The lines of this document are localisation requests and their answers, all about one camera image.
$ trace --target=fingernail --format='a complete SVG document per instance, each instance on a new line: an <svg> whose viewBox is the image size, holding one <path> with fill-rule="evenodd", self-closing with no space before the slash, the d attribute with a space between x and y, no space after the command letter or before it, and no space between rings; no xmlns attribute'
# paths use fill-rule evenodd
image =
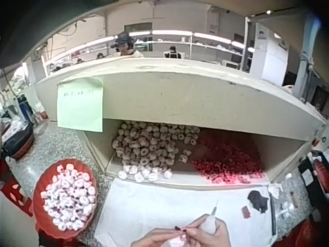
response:
<svg viewBox="0 0 329 247"><path fill-rule="evenodd" d="M186 232L190 236L196 235L196 230L195 229L186 229Z"/></svg>

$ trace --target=person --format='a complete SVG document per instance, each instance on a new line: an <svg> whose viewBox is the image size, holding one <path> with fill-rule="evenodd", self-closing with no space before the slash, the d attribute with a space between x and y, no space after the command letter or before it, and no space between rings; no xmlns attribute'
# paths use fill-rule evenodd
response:
<svg viewBox="0 0 329 247"><path fill-rule="evenodd" d="M122 32L118 35L116 41L116 48L119 52L114 54L114 57L132 56L134 58L143 58L144 55L134 49L134 39L130 37L129 33Z"/></svg>
<svg viewBox="0 0 329 247"><path fill-rule="evenodd" d="M209 235L199 229L209 215L202 215L181 231L171 229L154 229L141 239L133 242L131 247L161 247L166 241L186 235L191 247L231 247L226 223L216 218L216 232Z"/></svg>
<svg viewBox="0 0 329 247"><path fill-rule="evenodd" d="M100 52L97 54L96 59L101 59L101 58L104 58L104 54Z"/></svg>
<svg viewBox="0 0 329 247"><path fill-rule="evenodd" d="M83 63L83 60L81 58L77 59L77 64L79 64L79 63Z"/></svg>
<svg viewBox="0 0 329 247"><path fill-rule="evenodd" d="M169 52L164 55L165 58L178 58L181 59L181 55L176 50L176 46L172 45L169 48Z"/></svg>

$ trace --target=red plastic basket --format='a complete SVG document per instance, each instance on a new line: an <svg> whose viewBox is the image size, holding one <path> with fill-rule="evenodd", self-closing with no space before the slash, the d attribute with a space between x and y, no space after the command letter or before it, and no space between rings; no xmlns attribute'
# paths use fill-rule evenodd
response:
<svg viewBox="0 0 329 247"><path fill-rule="evenodd" d="M52 222L52 217L48 215L47 212L44 211L43 205L45 200L41 198L40 193L46 190L46 186L52 183L52 177L57 175L57 167L59 165L63 165L65 168L67 164L73 164L75 169L80 172L87 172L90 175L90 181L92 185L97 188L96 179L93 175L93 172L89 169L89 167L82 163L79 160L68 158L62 161L58 161L52 164L40 177L39 181L36 184L34 195L33 195L33 212L36 218L37 223L39 224L40 228L45 231L46 234L52 236L53 238L62 238L62 239L69 239L76 237L80 232L87 228L88 224L90 223L91 219L94 216L94 211L91 215L89 215L85 226L78 230L66 230L64 232L60 231L57 226L55 226ZM95 203L97 201L97 190L95 195Z"/></svg>

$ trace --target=pile of small parts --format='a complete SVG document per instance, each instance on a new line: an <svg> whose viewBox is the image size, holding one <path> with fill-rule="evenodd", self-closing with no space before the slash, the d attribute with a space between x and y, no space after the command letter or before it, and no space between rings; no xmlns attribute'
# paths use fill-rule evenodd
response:
<svg viewBox="0 0 329 247"><path fill-rule="evenodd" d="M125 180L131 176L138 183L155 182L160 174L170 179L175 159L186 163L192 153L184 150L178 155L176 142L194 146L199 132L200 128L194 126L125 121L112 142L116 155L122 158L118 177Z"/></svg>
<svg viewBox="0 0 329 247"><path fill-rule="evenodd" d="M199 141L207 152L192 163L212 183L249 184L250 179L264 176L260 155L249 134L207 129Z"/></svg>

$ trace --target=hand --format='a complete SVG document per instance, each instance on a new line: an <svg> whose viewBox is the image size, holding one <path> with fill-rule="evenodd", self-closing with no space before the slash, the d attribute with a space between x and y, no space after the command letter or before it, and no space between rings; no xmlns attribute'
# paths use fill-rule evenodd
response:
<svg viewBox="0 0 329 247"><path fill-rule="evenodd" d="M183 232L177 230L156 228L133 242L131 247L161 247L166 241L183 234Z"/></svg>
<svg viewBox="0 0 329 247"><path fill-rule="evenodd" d="M191 247L231 247L226 223L216 218L216 233L208 233L198 229L209 215L202 215L189 224L186 229L188 243Z"/></svg>

